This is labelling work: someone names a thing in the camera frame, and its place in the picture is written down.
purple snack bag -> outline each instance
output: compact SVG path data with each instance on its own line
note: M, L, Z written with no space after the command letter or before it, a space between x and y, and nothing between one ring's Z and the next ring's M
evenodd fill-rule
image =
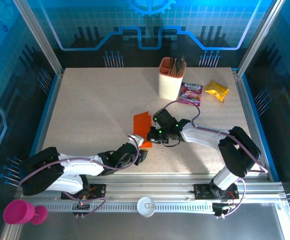
M182 82L180 87L180 97L179 100L187 100L194 103L196 106L201 105L201 96L202 96L202 85L194 83Z

glass wall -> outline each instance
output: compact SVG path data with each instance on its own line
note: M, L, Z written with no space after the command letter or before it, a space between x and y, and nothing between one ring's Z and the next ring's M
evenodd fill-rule
M271 0L29 0L63 68L236 68Z
M30 154L54 75L13 1L0 1L0 236L17 159Z
M278 177L290 193L290 0L245 74Z

table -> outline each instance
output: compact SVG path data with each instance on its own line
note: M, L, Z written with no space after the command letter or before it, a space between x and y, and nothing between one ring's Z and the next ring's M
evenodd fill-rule
M203 92L196 123L211 128L248 126L231 68L189 67L183 82L206 85L211 80L229 87L221 103ZM92 156L116 150L133 133L133 116L156 113L170 101L158 96L158 67L66 68L43 149L55 146L72 156ZM168 107L178 121L192 119L195 107L175 103ZM224 166L221 154L210 147L184 143L176 147L154 144L146 160L124 173L217 173Z

gear logo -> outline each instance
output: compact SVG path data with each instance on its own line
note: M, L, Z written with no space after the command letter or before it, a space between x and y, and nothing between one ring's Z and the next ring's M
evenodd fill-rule
M175 0L126 0L129 9L135 11L135 14L152 16L164 14L165 10L170 10L171 5L175 4Z
M7 25L14 16L14 3L12 0L0 0L0 21Z

white lid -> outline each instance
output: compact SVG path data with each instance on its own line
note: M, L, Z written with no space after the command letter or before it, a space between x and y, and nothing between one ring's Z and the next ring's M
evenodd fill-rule
M149 218L155 212L155 202L148 196L142 197L137 203L137 210L140 215Z

